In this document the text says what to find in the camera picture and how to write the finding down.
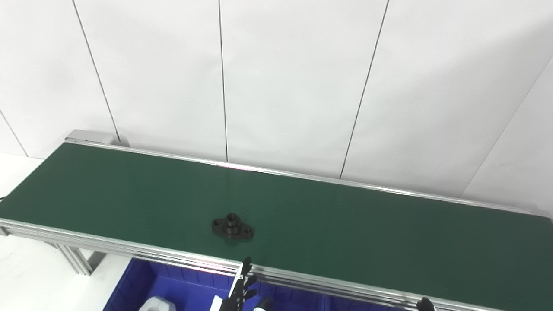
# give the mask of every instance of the green belt surface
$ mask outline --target green belt surface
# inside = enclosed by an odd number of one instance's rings
[[[237,213],[251,241],[211,221]],[[546,217],[63,143],[0,218],[508,311],[553,310]]]

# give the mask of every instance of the panel seam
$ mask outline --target panel seam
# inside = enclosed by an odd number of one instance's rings
[[[513,113],[513,115],[511,116],[511,118],[509,119],[509,122],[507,122],[507,124],[505,125],[505,127],[503,128],[503,130],[501,131],[501,133],[499,134],[499,136],[497,137],[497,139],[496,139],[495,142],[493,143],[492,147],[490,148],[490,150],[488,151],[488,153],[487,153],[486,156],[484,157],[484,160],[482,160],[482,162],[480,163],[480,166],[478,166],[478,168],[476,169],[476,171],[475,171],[474,174],[472,175],[471,180],[468,181],[467,185],[466,185],[465,188],[463,189],[463,192],[461,192],[461,195],[459,195],[459,198],[463,197],[463,195],[465,194],[465,192],[466,192],[467,189],[468,189],[468,186],[471,185],[472,180],[476,177],[476,174],[478,174],[478,172],[480,171],[480,169],[482,168],[482,166],[484,165],[484,163],[485,163],[486,160],[488,159],[489,155],[492,153],[493,148],[495,148],[495,145],[497,145],[497,143],[499,142],[499,140],[500,140],[501,137],[503,136],[503,133],[505,133],[505,130],[507,129],[507,127],[509,127],[509,125],[510,125],[511,122],[513,121],[514,117],[517,115],[518,111],[520,110],[520,108],[522,107],[522,105],[524,104],[524,102],[526,101],[526,98],[528,97],[528,94],[530,94],[530,92],[532,92],[532,89],[533,89],[534,86],[536,85],[536,82],[537,82],[538,79],[541,77],[541,75],[544,73],[545,69],[547,68],[547,66],[549,65],[549,63],[551,62],[551,60],[553,60],[553,55],[549,58],[549,61],[548,61],[548,62],[545,64],[545,66],[541,69],[540,74],[538,74],[538,76],[537,76],[536,79],[534,80],[534,83],[532,83],[532,86],[528,89],[528,92],[526,93],[526,95],[524,96],[524,98],[522,99],[522,101],[520,102],[519,106],[517,107],[517,110],[515,110],[515,112]]]
[[[225,64],[223,62],[223,26],[221,23],[221,0],[217,0],[219,10],[219,42],[221,46],[221,82],[223,86],[223,120],[225,123],[225,158],[228,162],[227,105],[225,98]]]
[[[340,177],[342,179],[342,174],[344,173],[344,168],[346,167],[346,160],[349,153],[349,147],[351,146],[351,140],[353,139],[353,132],[355,131],[355,126],[357,125],[357,118],[359,117],[359,111],[361,110],[361,104],[363,103],[363,96],[365,95],[365,90],[367,89],[367,82],[369,81],[369,75],[371,74],[371,69],[373,67],[374,56],[377,52],[378,42],[380,40],[380,34],[382,33],[382,27],[384,26],[384,19],[386,18],[386,12],[388,11],[388,5],[390,0],[386,1],[386,7],[384,8],[384,14],[382,15],[382,21],[380,23],[380,28],[378,29],[377,40],[374,43],[373,55],[371,57],[371,62],[369,63],[369,70],[367,71],[367,77],[365,78],[365,84],[363,86],[363,91],[361,92],[361,99],[359,100],[359,105],[357,106],[357,113],[355,114],[355,120],[353,121],[353,127],[351,129],[351,134],[349,136],[349,142],[347,144],[346,155],[344,156],[344,162],[342,164],[342,170],[340,171]]]
[[[0,109],[0,115],[2,115],[2,118],[4,119],[4,121],[6,122],[6,125],[8,126],[9,130],[12,132],[13,134],[13,137],[15,138],[15,140],[17,141],[17,143],[19,144],[19,146],[21,147],[21,150],[23,150],[23,152],[25,153],[25,156],[26,157],[29,157],[29,154],[27,153],[27,151],[25,150],[25,148],[23,148],[23,144],[21,143],[21,141],[19,140],[19,138],[17,137],[17,135],[15,134],[15,131],[13,130],[12,126],[9,124],[8,122],[8,119],[6,118],[6,116],[4,115],[4,113],[2,112],[2,110]]]
[[[79,20],[79,26],[81,27],[82,35],[85,38],[86,48],[88,49],[88,54],[90,55],[90,59],[92,60],[92,66],[94,66],[94,71],[96,73],[96,77],[98,78],[98,83],[100,84],[100,89],[102,90],[104,101],[106,102],[107,111],[109,112],[109,117],[111,118],[113,129],[115,129],[117,140],[119,141],[119,144],[121,144],[121,137],[119,136],[119,131],[117,130],[117,125],[115,124],[115,119],[113,118],[113,113],[111,112],[111,108],[107,101],[106,92],[103,88],[102,80],[100,79],[100,74],[98,73],[98,67],[96,67],[96,62],[94,61],[94,57],[92,56],[92,50],[90,49],[90,44],[88,43],[88,39],[86,38],[85,28],[82,25],[81,16],[79,15],[79,10],[77,10],[77,4],[75,3],[75,0],[71,0],[71,2],[73,3],[73,7],[75,8],[75,13],[77,14],[77,19]]]

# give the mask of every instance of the black metal part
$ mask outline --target black metal part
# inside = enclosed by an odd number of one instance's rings
[[[419,311],[436,311],[434,304],[426,297],[423,297],[421,301],[416,303],[416,308]]]
[[[249,240],[253,237],[253,228],[233,212],[225,218],[213,219],[211,229],[215,234],[231,240]]]

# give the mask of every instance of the conveyor belt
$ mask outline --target conveyor belt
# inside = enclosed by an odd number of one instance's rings
[[[213,234],[236,212],[246,242]],[[553,310],[551,219],[502,206],[93,142],[0,202],[4,231],[414,309]]]

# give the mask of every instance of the blue plastic bin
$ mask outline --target blue plastic bin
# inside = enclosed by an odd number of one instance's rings
[[[153,296],[173,302],[177,311],[209,311],[213,296],[226,297],[232,281],[232,277],[132,259],[104,311],[138,311]],[[244,311],[251,311],[264,296],[273,297],[272,311],[397,310],[265,283],[251,288],[257,288],[258,295],[246,302]]]

